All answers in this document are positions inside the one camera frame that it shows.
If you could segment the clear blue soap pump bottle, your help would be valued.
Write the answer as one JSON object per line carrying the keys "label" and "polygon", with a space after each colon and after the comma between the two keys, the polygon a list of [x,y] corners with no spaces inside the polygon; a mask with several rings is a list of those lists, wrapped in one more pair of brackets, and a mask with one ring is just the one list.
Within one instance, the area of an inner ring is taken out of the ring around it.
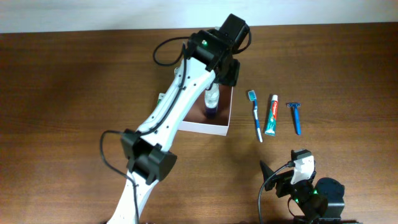
{"label": "clear blue soap pump bottle", "polygon": [[205,90],[205,116],[208,119],[214,119],[218,111],[220,98],[219,84],[213,83],[210,89]]}

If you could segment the white cardboard box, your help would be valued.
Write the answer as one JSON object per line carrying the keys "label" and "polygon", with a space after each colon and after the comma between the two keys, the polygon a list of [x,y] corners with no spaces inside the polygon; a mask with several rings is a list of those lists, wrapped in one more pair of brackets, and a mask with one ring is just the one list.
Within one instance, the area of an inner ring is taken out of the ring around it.
{"label": "white cardboard box", "polygon": [[231,118],[233,87],[219,86],[220,98],[214,118],[205,114],[205,92],[203,92],[179,126],[180,131],[226,136]]}

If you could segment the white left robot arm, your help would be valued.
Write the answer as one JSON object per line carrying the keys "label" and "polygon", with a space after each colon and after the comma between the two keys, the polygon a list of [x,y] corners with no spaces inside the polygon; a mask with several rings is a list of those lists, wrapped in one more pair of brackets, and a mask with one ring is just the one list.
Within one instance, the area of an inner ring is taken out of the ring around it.
{"label": "white left robot arm", "polygon": [[176,163],[170,148],[180,123],[203,91],[215,84],[236,85],[240,63],[234,55],[243,51],[243,40],[250,38],[246,21],[234,14],[219,29],[200,30],[188,38],[175,78],[155,110],[137,130],[118,132],[127,170],[111,169],[126,184],[109,223],[139,223],[153,188]]}

